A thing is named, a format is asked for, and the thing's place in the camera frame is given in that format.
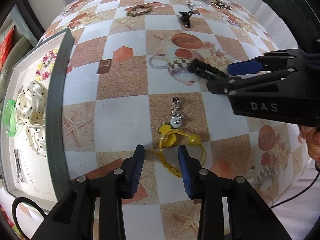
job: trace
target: box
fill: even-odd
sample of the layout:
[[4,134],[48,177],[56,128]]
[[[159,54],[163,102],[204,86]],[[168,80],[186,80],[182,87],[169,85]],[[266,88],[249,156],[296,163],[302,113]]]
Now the box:
[[[8,82],[3,109],[1,111],[0,157],[4,185],[14,197],[27,197],[42,209],[49,211],[70,185],[62,140],[63,88],[74,38],[69,29],[64,29],[38,44],[12,69]],[[23,86],[36,80],[37,65],[45,54],[59,49],[52,74],[40,81],[48,88],[45,109],[46,158],[37,155],[29,146],[25,129],[20,127],[14,137],[7,137],[3,127],[3,112],[9,99],[16,100]],[[17,182],[17,171],[13,149],[18,149],[24,182]]]

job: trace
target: white round charm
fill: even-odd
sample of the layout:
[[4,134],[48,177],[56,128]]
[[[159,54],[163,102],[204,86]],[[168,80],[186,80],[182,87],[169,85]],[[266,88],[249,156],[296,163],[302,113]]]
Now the white round charm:
[[174,116],[171,118],[170,124],[173,128],[179,128],[182,125],[182,119],[177,116]]

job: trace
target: yellow hair tie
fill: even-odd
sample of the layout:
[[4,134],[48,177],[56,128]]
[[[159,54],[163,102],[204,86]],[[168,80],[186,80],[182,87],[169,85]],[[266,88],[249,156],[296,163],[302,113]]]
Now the yellow hair tie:
[[183,135],[189,138],[189,145],[199,146],[201,149],[200,163],[203,165],[207,160],[207,152],[201,144],[201,138],[198,134],[187,134],[184,131],[179,129],[173,129],[171,125],[162,123],[161,127],[158,130],[161,133],[161,138],[159,141],[159,152],[153,150],[153,152],[159,157],[162,165],[168,169],[174,176],[177,178],[182,178],[181,171],[167,162],[163,154],[163,147],[171,147],[177,140],[176,134]]

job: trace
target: yellow bead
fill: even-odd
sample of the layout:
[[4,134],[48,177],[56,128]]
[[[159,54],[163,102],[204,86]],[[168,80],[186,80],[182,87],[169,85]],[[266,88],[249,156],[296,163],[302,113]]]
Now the yellow bead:
[[197,134],[193,134],[189,138],[189,144],[192,146],[199,146],[201,144],[201,138]]

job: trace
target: table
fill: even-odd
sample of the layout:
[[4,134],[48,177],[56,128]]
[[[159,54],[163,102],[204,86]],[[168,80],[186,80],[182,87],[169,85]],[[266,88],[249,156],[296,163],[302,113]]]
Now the table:
[[[179,22],[179,11],[189,11],[185,0],[78,0],[43,36],[68,27],[75,37],[63,99],[71,179],[104,165],[119,167],[137,144],[146,149],[138,191],[123,202],[127,239],[196,239],[199,204],[152,152],[161,123],[170,121],[173,97],[180,98],[185,115],[180,129],[201,136],[203,166],[226,178],[245,176],[269,205],[308,166],[296,125],[235,116],[227,97],[211,94],[205,80],[187,71],[191,58],[226,71],[229,63],[277,49],[250,12],[236,0],[223,1],[230,11],[195,7],[187,29]],[[154,10],[126,17],[127,8],[143,3]],[[177,145],[186,143],[179,138]],[[197,147],[188,150],[200,156]],[[164,154],[178,165],[177,146]],[[271,181],[263,180],[267,171]]]

